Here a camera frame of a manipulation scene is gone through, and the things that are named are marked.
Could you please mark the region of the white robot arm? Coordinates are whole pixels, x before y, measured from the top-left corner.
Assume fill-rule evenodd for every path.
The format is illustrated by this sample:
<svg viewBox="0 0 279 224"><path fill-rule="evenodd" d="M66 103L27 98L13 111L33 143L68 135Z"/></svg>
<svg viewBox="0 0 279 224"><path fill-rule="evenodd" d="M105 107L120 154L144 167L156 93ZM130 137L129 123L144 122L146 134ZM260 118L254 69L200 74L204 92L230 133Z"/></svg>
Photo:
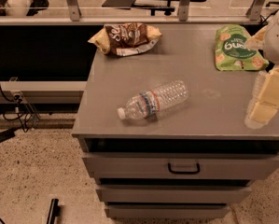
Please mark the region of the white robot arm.
<svg viewBox="0 0 279 224"><path fill-rule="evenodd" d="M248 128L260 129L279 110L279 11L266 26L248 38L244 46L248 49L262 49L264 57L274 63L269 72L258 73L244 119Z"/></svg>

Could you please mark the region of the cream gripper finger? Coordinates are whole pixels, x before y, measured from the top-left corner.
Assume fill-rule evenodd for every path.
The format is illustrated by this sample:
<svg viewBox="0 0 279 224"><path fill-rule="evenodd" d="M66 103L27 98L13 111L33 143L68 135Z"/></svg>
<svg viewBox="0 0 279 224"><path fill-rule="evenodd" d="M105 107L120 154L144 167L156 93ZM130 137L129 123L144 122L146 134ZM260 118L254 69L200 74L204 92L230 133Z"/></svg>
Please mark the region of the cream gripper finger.
<svg viewBox="0 0 279 224"><path fill-rule="evenodd" d="M251 129L267 125L279 110L279 65L269 72L260 71L255 79L252 98L244 124Z"/></svg>
<svg viewBox="0 0 279 224"><path fill-rule="evenodd" d="M263 49L266 31L267 27L262 27L259 31L257 31L245 41L244 46L247 49Z"/></svg>

